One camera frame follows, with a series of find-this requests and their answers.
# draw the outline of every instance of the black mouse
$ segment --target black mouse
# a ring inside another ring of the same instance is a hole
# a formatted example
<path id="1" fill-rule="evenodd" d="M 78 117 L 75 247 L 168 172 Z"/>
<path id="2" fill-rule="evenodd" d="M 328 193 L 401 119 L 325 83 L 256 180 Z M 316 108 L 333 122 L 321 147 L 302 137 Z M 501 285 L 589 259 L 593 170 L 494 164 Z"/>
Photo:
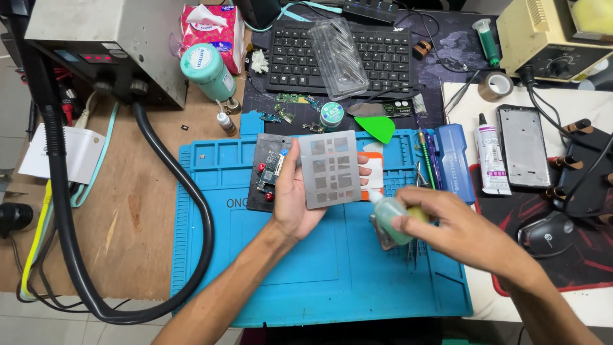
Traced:
<path id="1" fill-rule="evenodd" d="M 535 258 L 552 257 L 573 244 L 574 227 L 564 213 L 553 211 L 519 229 L 517 242 Z"/>

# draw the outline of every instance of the black keyboard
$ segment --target black keyboard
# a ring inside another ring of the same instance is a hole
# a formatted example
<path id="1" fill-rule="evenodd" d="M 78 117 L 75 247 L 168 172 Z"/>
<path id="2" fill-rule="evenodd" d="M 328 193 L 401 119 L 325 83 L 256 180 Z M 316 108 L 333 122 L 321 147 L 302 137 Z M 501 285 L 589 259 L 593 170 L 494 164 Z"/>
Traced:
<path id="1" fill-rule="evenodd" d="M 312 21 L 277 20 L 272 27 L 266 90 L 303 95 L 327 95 L 307 31 Z M 370 85 L 358 97 L 412 97 L 411 31 L 391 26 L 349 25 Z"/>

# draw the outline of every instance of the hand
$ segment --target hand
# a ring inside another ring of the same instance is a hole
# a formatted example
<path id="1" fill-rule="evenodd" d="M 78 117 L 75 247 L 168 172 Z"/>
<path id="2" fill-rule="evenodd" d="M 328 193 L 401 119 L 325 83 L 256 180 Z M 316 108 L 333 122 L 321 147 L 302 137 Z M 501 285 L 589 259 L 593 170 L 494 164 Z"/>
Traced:
<path id="1" fill-rule="evenodd" d="M 272 213 L 271 223 L 284 234 L 297 241 L 305 238 L 326 214 L 327 207 L 307 209 L 307 196 L 302 177 L 302 167 L 296 167 L 300 156 L 300 144 L 292 138 L 292 147 L 283 160 L 281 173 L 275 184 L 275 209 Z M 357 156 L 358 164 L 368 163 L 368 157 Z M 360 167 L 361 176 L 369 176 L 371 169 Z M 365 185 L 367 179 L 360 179 Z"/>
<path id="2" fill-rule="evenodd" d="M 440 221 L 436 227 L 410 216 L 396 217 L 392 220 L 396 230 L 423 239 L 468 266 L 511 279 L 522 263 L 534 261 L 504 231 L 473 212 L 457 195 L 405 187 L 398 190 L 396 200 L 407 207 L 419 205 Z"/>

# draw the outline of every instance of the tape roll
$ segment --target tape roll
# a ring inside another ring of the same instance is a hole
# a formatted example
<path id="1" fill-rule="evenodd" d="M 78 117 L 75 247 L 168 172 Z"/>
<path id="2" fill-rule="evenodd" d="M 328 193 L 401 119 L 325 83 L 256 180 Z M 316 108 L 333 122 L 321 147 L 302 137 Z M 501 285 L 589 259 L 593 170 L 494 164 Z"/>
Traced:
<path id="1" fill-rule="evenodd" d="M 513 92 L 513 81 L 501 72 L 492 72 L 479 83 L 477 87 L 479 96 L 488 102 L 495 103 L 502 97 Z"/>

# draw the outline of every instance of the red mouse pad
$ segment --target red mouse pad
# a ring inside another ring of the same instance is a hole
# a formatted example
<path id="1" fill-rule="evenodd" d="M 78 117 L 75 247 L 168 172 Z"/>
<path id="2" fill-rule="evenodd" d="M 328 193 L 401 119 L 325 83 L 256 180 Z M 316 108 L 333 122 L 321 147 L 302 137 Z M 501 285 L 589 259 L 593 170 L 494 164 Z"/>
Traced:
<path id="1" fill-rule="evenodd" d="M 553 181 L 559 172 L 550 169 Z M 470 167 L 475 208 L 490 222 L 498 225 L 517 242 L 519 229 L 554 211 L 551 202 L 543 200 L 535 190 L 516 192 L 511 196 L 488 195 L 482 191 L 481 169 L 478 164 Z M 613 194 L 609 191 L 607 206 L 613 205 Z M 564 252 L 547 258 L 537 258 L 549 279 L 559 291 L 594 289 L 613 286 L 613 227 L 609 225 L 574 222 L 573 245 Z M 492 275 L 494 289 L 501 296 L 508 293 Z"/>

